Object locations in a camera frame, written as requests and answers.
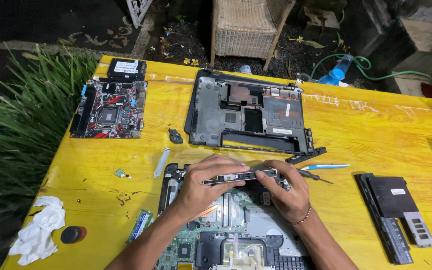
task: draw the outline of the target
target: white tissue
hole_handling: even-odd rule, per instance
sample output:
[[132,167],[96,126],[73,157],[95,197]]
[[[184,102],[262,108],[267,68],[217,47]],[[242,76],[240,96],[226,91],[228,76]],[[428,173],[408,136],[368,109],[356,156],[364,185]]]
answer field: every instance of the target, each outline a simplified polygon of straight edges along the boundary
[[51,239],[51,232],[63,228],[66,211],[57,197],[38,197],[34,206],[46,206],[37,213],[33,221],[18,232],[18,239],[9,249],[9,255],[21,254],[20,265],[28,265],[38,259],[47,258],[56,252],[57,246]]

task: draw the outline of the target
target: solid state drive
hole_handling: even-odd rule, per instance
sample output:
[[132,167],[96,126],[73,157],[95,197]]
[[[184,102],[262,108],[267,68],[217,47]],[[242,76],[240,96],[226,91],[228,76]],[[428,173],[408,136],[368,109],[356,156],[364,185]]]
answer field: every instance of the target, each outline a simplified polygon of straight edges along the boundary
[[[278,171],[276,169],[265,169],[265,170],[261,170],[261,172],[265,173],[269,177],[276,177],[278,175]],[[202,181],[202,183],[217,184],[217,183],[225,183],[225,182],[232,182],[232,181],[255,180],[255,179],[256,179],[256,171],[248,171],[242,173],[218,175],[216,176],[216,179],[204,180]]]
[[124,78],[144,81],[146,62],[135,59],[113,58],[107,70],[109,78]]

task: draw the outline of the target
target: screwdriver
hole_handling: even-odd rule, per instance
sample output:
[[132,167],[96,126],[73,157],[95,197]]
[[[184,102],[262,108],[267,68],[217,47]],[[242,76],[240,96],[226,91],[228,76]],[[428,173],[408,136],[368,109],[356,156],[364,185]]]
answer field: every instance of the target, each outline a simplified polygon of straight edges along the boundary
[[308,177],[308,178],[311,178],[311,179],[314,179],[314,180],[321,180],[321,181],[324,181],[324,182],[326,182],[326,183],[330,183],[330,184],[335,184],[335,183],[333,183],[333,182],[330,182],[330,181],[327,181],[327,180],[324,180],[324,179],[321,179],[321,177],[319,177],[318,175],[315,175],[315,174],[312,174],[312,173],[310,173],[309,171],[307,171],[307,170],[303,170],[303,169],[298,169],[298,168],[296,168],[297,169],[297,172],[301,175],[301,176],[303,176],[303,177]]

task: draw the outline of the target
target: desktop motherboard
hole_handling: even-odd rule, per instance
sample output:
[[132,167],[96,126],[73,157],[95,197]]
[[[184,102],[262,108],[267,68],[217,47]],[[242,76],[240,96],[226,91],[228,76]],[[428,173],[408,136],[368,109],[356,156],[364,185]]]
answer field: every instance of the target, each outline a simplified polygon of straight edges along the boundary
[[141,138],[146,81],[89,80],[69,128],[71,138]]
[[[158,215],[174,201],[187,165],[168,164]],[[289,189],[287,181],[278,184]],[[187,223],[168,245],[156,270],[304,270],[313,263],[303,242],[258,181],[231,189],[209,213]]]

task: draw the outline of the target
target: yellow table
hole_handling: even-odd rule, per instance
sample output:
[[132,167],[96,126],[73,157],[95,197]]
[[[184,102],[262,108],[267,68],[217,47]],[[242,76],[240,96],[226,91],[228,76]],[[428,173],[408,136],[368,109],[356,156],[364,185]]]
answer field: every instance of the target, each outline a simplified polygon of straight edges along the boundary
[[[111,57],[103,56],[95,72],[105,77]],[[103,269],[125,246],[140,209],[157,212],[162,177],[153,178],[165,147],[168,163],[195,163],[213,153],[240,161],[290,155],[189,145],[183,131],[198,69],[147,62],[147,101],[141,139],[71,139],[66,132],[38,196],[56,196],[66,210],[67,226],[84,226],[87,236],[75,244],[53,232],[58,251],[28,266],[20,255],[6,258],[2,269]],[[290,83],[290,80],[239,76]],[[360,269],[432,269],[432,247],[411,245],[415,263],[390,264],[352,174],[401,176],[432,234],[432,99],[316,83],[303,83],[303,110],[314,145],[328,152],[298,164],[348,163],[344,169],[315,171],[334,185],[308,179],[311,203],[336,241]],[[168,126],[184,144],[172,144]],[[132,179],[113,175],[124,170]],[[130,200],[120,205],[118,194]],[[41,209],[33,207],[30,213]],[[24,226],[32,220],[27,217]]]

